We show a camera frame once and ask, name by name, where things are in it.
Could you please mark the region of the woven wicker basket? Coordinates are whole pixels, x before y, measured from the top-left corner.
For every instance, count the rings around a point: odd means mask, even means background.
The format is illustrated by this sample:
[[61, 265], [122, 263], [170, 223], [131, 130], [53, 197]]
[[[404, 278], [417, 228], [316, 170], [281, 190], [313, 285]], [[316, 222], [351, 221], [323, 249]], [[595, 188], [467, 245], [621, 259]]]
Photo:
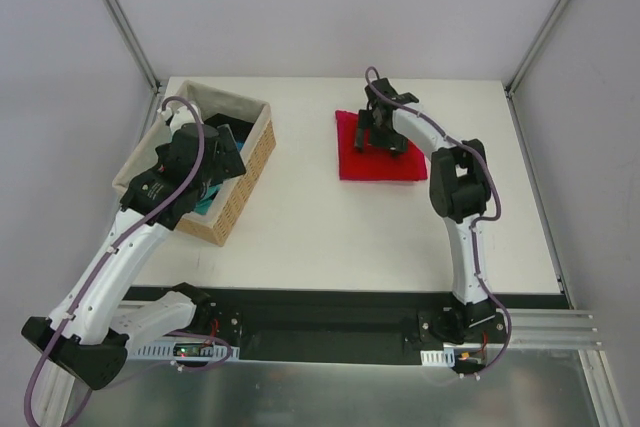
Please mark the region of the woven wicker basket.
[[[241, 215], [258, 179], [276, 146], [271, 108], [267, 101], [220, 90], [204, 82], [204, 77], [172, 78], [166, 96], [178, 95], [199, 108], [202, 119], [224, 114], [253, 124], [240, 150], [246, 168], [243, 176], [225, 180], [206, 215], [188, 213], [176, 230], [211, 244], [223, 246]], [[157, 162], [155, 148], [170, 140], [169, 127], [154, 121], [123, 167], [112, 186], [118, 197], [125, 194], [129, 181]]]

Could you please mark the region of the teal t shirt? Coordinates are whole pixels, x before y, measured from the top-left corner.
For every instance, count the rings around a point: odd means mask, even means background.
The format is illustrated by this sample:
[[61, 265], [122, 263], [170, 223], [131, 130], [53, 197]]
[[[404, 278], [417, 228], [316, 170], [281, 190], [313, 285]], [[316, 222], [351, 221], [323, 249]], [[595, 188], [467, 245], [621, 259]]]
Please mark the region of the teal t shirt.
[[242, 141], [235, 141], [234, 144], [235, 147], [233, 149], [218, 154], [218, 159], [215, 161], [215, 165], [218, 168], [222, 168], [223, 177], [220, 178], [217, 183], [209, 185], [204, 197], [196, 203], [193, 210], [194, 213], [206, 215], [214, 199], [220, 192], [223, 182], [240, 177], [246, 173], [246, 168], [240, 155], [241, 150], [244, 147], [244, 143]]

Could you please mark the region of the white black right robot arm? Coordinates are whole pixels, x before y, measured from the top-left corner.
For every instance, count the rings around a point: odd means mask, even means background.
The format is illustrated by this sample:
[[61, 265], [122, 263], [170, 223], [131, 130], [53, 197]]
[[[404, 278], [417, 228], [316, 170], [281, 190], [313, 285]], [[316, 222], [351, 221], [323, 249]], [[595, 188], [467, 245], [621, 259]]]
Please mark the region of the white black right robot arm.
[[429, 332], [452, 344], [481, 335], [496, 317], [486, 280], [481, 224], [496, 221], [501, 202], [488, 171], [484, 145], [459, 141], [422, 111], [417, 97], [400, 94], [386, 78], [368, 80], [367, 106], [358, 114], [354, 147], [393, 157], [413, 144], [429, 160], [429, 199], [447, 229], [453, 266], [451, 306], [429, 322]]

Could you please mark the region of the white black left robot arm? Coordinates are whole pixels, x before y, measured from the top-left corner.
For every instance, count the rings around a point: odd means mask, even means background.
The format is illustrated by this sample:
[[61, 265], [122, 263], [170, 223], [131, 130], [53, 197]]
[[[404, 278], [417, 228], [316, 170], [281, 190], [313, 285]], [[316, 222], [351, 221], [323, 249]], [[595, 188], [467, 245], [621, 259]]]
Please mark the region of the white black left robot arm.
[[209, 334], [210, 297], [183, 282], [131, 316], [116, 310], [143, 264], [195, 210], [207, 191], [246, 169], [229, 125], [189, 122], [155, 149], [155, 164], [133, 177], [108, 237], [70, 294], [23, 337], [92, 390], [109, 385], [127, 357], [172, 332]]

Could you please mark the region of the red t shirt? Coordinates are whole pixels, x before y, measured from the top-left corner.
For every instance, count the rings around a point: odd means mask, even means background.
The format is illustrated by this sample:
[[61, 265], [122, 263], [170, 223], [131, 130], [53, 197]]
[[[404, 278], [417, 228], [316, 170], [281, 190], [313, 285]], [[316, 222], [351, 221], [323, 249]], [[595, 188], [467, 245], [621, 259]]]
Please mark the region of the red t shirt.
[[367, 145], [362, 151], [355, 147], [357, 114], [335, 111], [338, 176], [341, 181], [419, 182], [428, 179], [425, 156], [412, 143], [404, 153]]

